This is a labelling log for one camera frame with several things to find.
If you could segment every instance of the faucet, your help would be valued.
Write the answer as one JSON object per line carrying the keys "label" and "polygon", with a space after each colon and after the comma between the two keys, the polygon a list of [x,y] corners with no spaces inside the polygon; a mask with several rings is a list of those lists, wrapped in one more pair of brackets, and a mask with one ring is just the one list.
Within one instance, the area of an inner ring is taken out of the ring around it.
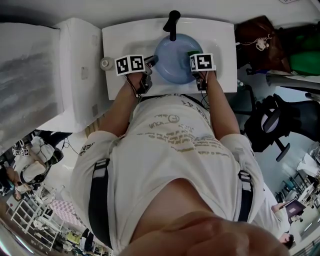
{"label": "faucet", "polygon": [[163,27],[163,30],[170,32],[170,41],[174,42],[177,38],[176,25],[180,19],[181,14],[177,10],[172,10],[169,13],[169,19]]}

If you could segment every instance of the brown bag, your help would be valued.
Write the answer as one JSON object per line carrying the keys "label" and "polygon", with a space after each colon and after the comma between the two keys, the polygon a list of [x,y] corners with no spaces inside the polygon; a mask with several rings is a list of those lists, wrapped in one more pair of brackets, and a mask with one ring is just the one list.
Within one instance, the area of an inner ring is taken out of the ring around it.
{"label": "brown bag", "polygon": [[[239,24],[235,30],[235,39],[236,42],[241,44],[254,71],[278,70],[291,72],[280,40],[266,16],[256,17]],[[258,39],[264,39],[268,47],[259,50],[259,45],[257,46],[257,42],[255,42]]]}

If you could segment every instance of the white sink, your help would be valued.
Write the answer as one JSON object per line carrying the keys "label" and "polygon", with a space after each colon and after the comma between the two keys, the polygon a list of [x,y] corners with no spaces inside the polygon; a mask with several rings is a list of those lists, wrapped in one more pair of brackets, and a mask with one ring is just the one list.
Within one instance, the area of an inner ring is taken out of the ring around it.
{"label": "white sink", "polygon": [[[167,18],[144,19],[102,30],[103,52],[113,59],[124,55],[142,54],[145,58],[154,55],[158,43],[169,33],[163,31]],[[176,25],[177,34],[185,34],[195,39],[204,53],[213,53],[217,78],[225,93],[237,91],[237,57],[234,25],[226,22],[180,18]],[[188,84],[173,84],[164,80],[152,68],[153,86],[146,96],[163,94],[198,94],[196,81]],[[105,72],[110,100],[114,100],[125,82],[116,76],[116,71]]]}

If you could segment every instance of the white shelf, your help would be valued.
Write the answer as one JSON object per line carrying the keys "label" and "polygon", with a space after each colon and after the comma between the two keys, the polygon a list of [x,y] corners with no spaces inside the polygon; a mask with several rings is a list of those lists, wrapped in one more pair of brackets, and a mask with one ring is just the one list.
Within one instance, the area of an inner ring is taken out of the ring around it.
{"label": "white shelf", "polygon": [[43,242],[41,242],[40,238],[35,237],[34,235],[30,234],[29,232],[28,232],[28,234],[29,234],[31,237],[33,237],[34,239],[36,239],[40,244],[44,245],[44,246],[47,247],[49,250],[51,250],[52,246],[51,246],[51,248],[50,248],[49,246],[47,246],[46,244],[44,244]]}
{"label": "white shelf", "polygon": [[44,230],[41,230],[41,231],[44,231],[46,232],[50,237],[52,237],[53,239],[55,238],[52,234],[50,234],[48,231],[46,231],[45,229]]}
{"label": "white shelf", "polygon": [[21,210],[26,214],[26,215],[28,215],[30,218],[32,217],[32,216],[30,216],[30,214],[29,213],[27,213],[26,211],[25,211],[25,209],[23,209],[22,207],[20,207],[21,208]]}
{"label": "white shelf", "polygon": [[[35,218],[38,216],[39,212],[41,213],[42,217],[45,216],[44,217],[45,219],[47,217],[48,218],[47,221],[51,222],[51,224],[57,225],[57,229],[59,229],[59,230],[61,230],[64,221],[62,222],[62,225],[59,225],[56,221],[53,220],[54,213],[52,213],[51,216],[45,214],[45,211],[49,208],[48,205],[44,206],[43,204],[37,204],[32,199],[30,199],[30,201],[32,202],[32,204],[37,206],[36,210],[34,210],[31,205],[29,205],[25,200],[22,199],[21,202],[19,203],[19,205],[17,206],[17,208],[15,209],[15,211],[13,212],[11,220],[13,220],[23,230],[24,233],[29,234],[32,238],[34,238],[36,241],[38,241],[41,245],[47,247],[51,251],[59,232],[54,230],[50,225],[47,225],[51,229],[50,232],[52,234],[45,229],[39,230],[38,231],[39,234],[44,239],[44,240],[42,240],[41,238],[37,238],[36,235],[32,235],[30,233],[31,230],[35,231],[35,228],[32,227],[31,225],[32,225],[33,221],[35,220]],[[26,206],[24,206],[24,205],[27,205],[28,209],[31,210],[32,216],[29,213],[27,213],[28,210],[26,209]],[[21,214],[22,214],[21,212],[20,213],[18,212],[19,209],[21,209],[21,211],[25,214],[24,217],[21,216]],[[21,221],[24,221],[24,223],[19,223],[19,220],[15,219],[15,215],[17,215]]]}

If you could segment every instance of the black faucet handle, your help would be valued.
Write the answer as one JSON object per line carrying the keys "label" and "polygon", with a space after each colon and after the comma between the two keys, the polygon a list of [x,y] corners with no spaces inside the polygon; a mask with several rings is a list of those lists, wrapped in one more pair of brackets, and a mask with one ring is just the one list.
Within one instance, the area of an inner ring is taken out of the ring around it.
{"label": "black faucet handle", "polygon": [[163,27],[163,30],[166,32],[171,32],[173,28],[176,28],[176,24],[180,19],[181,14],[177,10],[172,10],[169,13],[169,19]]}

